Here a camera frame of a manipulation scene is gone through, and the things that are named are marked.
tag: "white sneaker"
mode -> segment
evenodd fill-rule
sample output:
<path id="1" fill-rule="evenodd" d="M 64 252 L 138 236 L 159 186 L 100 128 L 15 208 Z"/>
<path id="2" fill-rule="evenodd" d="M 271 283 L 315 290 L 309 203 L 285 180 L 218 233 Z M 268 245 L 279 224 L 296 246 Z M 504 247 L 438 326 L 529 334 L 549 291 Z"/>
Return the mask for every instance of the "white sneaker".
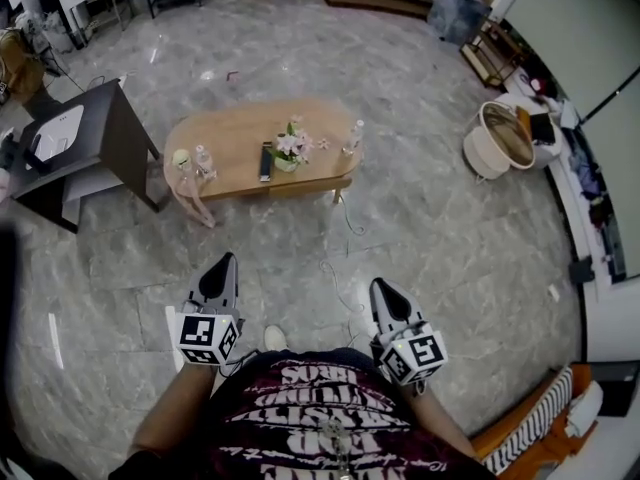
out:
<path id="1" fill-rule="evenodd" d="M 277 325 L 269 325 L 264 330 L 264 346 L 267 351 L 281 351 L 289 348 L 287 338 Z"/>

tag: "striped cushion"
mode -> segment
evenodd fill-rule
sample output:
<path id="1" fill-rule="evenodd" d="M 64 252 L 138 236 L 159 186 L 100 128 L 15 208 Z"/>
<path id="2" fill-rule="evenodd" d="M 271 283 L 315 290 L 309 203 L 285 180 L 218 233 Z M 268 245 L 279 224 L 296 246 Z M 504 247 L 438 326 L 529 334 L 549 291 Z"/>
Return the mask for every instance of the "striped cushion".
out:
<path id="1" fill-rule="evenodd" d="M 546 436 L 551 430 L 553 420 L 571 402 L 572 389 L 573 371 L 569 366 L 565 366 L 520 426 L 484 459 L 483 464 L 486 468 L 499 475 L 533 443 Z"/>

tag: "remote control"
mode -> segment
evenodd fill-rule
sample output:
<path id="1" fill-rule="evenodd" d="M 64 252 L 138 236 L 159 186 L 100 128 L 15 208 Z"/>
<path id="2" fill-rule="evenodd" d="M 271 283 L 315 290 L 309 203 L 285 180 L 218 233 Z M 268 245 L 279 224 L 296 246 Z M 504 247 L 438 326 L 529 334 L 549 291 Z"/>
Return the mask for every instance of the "remote control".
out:
<path id="1" fill-rule="evenodd" d="M 260 158 L 260 181 L 271 181 L 271 153 L 268 149 L 273 147 L 273 142 L 262 143 L 262 157 Z"/>

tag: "person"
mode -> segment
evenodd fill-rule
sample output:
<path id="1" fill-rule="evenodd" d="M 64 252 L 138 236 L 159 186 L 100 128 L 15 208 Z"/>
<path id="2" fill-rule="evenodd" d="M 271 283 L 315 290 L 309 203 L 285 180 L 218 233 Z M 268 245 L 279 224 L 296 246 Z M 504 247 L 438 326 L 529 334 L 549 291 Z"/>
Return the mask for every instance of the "person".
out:
<path id="1" fill-rule="evenodd" d="M 0 81 L 34 120 L 46 118 L 60 105 L 45 88 L 43 78 L 44 66 L 29 53 L 20 32 L 0 30 Z"/>
<path id="2" fill-rule="evenodd" d="M 388 382 L 356 350 L 268 352 L 210 397 L 216 370 L 185 364 L 109 480 L 495 479 L 429 389 Z"/>

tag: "black t-shirt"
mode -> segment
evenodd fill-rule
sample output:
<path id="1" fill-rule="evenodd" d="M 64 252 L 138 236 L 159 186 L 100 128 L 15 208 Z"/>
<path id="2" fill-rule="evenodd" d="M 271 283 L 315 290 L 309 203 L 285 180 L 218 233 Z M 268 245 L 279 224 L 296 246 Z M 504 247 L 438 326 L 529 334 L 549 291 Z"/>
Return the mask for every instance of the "black t-shirt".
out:
<path id="1" fill-rule="evenodd" d="M 139 452 L 109 478 L 337 480 L 335 449 L 323 432 L 330 419 L 347 432 L 343 443 L 357 480 L 495 479 L 419 427 L 380 374 L 299 358 L 243 368 L 172 456 Z"/>

